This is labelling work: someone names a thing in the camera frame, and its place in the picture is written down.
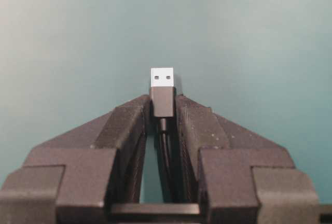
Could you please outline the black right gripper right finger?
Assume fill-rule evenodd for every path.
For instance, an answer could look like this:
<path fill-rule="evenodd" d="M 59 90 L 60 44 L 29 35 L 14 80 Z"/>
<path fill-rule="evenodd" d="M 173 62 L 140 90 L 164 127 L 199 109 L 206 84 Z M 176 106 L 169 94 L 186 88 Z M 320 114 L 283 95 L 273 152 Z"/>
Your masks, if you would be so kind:
<path fill-rule="evenodd" d="M 186 96 L 175 102 L 185 199 L 205 223 L 331 223 L 286 148 Z"/>

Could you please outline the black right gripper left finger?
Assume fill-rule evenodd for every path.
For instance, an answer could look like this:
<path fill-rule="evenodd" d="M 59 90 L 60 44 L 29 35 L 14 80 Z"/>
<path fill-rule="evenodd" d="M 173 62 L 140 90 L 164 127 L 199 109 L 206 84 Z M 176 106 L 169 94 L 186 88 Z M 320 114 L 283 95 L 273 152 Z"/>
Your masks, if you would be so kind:
<path fill-rule="evenodd" d="M 35 146 L 1 188 L 1 223 L 105 223 L 140 199 L 150 98 Z"/>

